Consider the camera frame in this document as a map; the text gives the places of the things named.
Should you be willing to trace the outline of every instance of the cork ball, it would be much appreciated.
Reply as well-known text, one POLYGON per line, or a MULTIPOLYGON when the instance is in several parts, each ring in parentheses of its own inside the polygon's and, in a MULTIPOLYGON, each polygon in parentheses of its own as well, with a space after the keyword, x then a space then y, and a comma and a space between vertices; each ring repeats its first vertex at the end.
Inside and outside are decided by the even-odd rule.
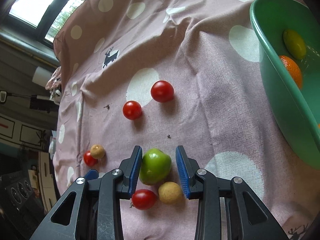
POLYGON ((159 187, 159 199, 164 204, 175 204, 182 199, 181 187, 172 181, 168 181, 159 187))
POLYGON ((104 150, 103 146, 100 144, 92 145, 90 149, 90 153, 92 158, 94 159, 102 159, 104 155, 106 154, 106 151, 104 150))

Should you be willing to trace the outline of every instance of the bowl rim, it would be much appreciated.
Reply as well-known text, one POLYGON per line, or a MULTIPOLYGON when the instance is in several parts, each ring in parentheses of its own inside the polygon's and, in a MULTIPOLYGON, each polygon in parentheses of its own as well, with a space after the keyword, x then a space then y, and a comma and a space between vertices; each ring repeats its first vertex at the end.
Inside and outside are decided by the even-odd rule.
MULTIPOLYGON (((258 19, 255 15, 255 10, 257 7, 257 4, 264 2, 265 0, 254 0, 254 2, 250 6, 250 20, 253 27, 253 30, 255 31, 258 40, 260 44, 262 45, 265 53, 267 54, 269 60, 273 64, 274 68, 278 72, 279 77, 281 78, 282 82, 284 83, 285 87, 287 88, 289 94, 291 95, 293 101, 295 102, 296 106, 298 107, 298 110, 300 111, 300 114, 302 117, 306 120, 307 126, 309 128, 309 131, 311 135, 313 136, 313 139, 316 143, 316 146, 318 148, 318 151, 320 152, 320 129, 318 127, 318 123, 316 122, 316 119, 311 112, 311 109, 306 102, 305 98, 303 97, 300 89, 294 82, 293 78, 290 76, 289 72, 284 67, 282 61, 280 60, 278 54, 271 46, 270 42, 264 35, 258 19)), ((296 3, 297 6, 303 6, 304 8, 309 8, 302 3, 299 3, 295 0, 292 0, 293 3, 296 3)))

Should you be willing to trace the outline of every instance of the blue gripper pad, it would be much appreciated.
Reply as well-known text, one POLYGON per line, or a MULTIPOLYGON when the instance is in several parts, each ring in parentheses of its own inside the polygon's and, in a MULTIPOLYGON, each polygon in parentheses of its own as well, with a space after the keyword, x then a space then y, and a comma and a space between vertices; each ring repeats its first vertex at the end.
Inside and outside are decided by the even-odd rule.
POLYGON ((182 191, 183 191, 184 195, 186 196, 186 198, 190 198, 190 195, 191 195, 190 188, 189 188, 190 177, 187 172, 185 161, 189 162, 188 157, 185 156, 185 158, 183 158, 183 155, 180 151, 180 148, 177 147, 176 148, 176 163, 177 163, 177 167, 178 167, 181 188, 182 188, 182 191))
POLYGON ((131 158, 134 158, 134 162, 133 162, 132 170, 129 177, 129 196, 130 197, 132 197, 132 195, 136 191, 140 167, 142 163, 142 148, 140 146, 135 146, 131 158))
POLYGON ((98 177, 99 177, 99 172, 97 172, 94 169, 89 170, 87 174, 84 176, 86 180, 97 179, 98 177))

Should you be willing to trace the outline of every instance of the cherry tomato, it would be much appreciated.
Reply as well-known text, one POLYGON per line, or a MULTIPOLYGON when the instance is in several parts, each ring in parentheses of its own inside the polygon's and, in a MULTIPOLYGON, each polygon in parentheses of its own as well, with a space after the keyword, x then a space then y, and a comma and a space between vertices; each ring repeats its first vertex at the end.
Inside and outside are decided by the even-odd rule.
POLYGON ((128 101, 124 104, 122 112, 126 118, 135 120, 141 116, 142 108, 138 102, 128 101))
POLYGON ((167 81, 157 81, 151 88, 152 98, 160 103, 168 102, 173 99, 174 89, 167 81))
POLYGON ((94 159, 94 158, 91 156, 90 151, 86 151, 86 152, 84 153, 83 160, 84 160, 84 163, 87 164, 89 167, 94 166, 94 165, 98 162, 97 159, 94 159))
POLYGON ((138 189, 131 198, 133 206, 139 210, 151 208, 157 200, 156 194, 148 189, 138 189))

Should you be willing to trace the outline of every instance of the green bowl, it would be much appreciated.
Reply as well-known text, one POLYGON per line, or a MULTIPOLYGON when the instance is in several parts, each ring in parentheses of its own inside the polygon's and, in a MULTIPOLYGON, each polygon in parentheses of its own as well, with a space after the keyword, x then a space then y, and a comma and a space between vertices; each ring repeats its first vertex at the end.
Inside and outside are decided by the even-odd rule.
POLYGON ((295 0, 255 0, 250 7, 252 27, 260 41, 260 72, 273 115, 293 151, 320 169, 320 26, 311 11, 295 0), (295 60, 282 34, 297 31, 307 55, 295 60), (279 55, 294 59, 301 69, 301 90, 279 55))

